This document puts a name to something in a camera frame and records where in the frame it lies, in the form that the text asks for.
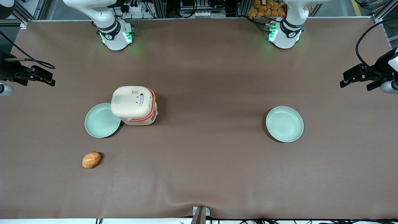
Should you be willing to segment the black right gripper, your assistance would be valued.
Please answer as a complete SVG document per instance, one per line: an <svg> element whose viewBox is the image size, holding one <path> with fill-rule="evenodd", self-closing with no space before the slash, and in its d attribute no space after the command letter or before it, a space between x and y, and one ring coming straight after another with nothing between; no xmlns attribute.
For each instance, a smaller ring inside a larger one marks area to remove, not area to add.
<svg viewBox="0 0 398 224"><path fill-rule="evenodd" d="M6 58L16 58L13 54L0 50L0 80L16 82L20 85L27 86L28 82L42 82L50 86L55 86L56 81L45 80L44 78L53 78L53 74L39 66L33 65L30 68L24 68L27 74L17 73L19 62L7 62Z"/></svg>

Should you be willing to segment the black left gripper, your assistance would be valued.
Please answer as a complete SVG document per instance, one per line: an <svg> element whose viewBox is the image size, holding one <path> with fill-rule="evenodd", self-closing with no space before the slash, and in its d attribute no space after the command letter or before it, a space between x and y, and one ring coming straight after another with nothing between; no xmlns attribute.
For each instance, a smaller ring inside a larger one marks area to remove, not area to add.
<svg viewBox="0 0 398 224"><path fill-rule="evenodd" d="M373 68L380 73L380 76L387 80L397 80L398 72L398 50L394 47L384 55L381 55ZM372 81L366 85L367 91L379 88L382 84L380 78L374 76L370 68L360 63L343 72L343 80L340 81L340 88L344 88L355 82Z"/></svg>

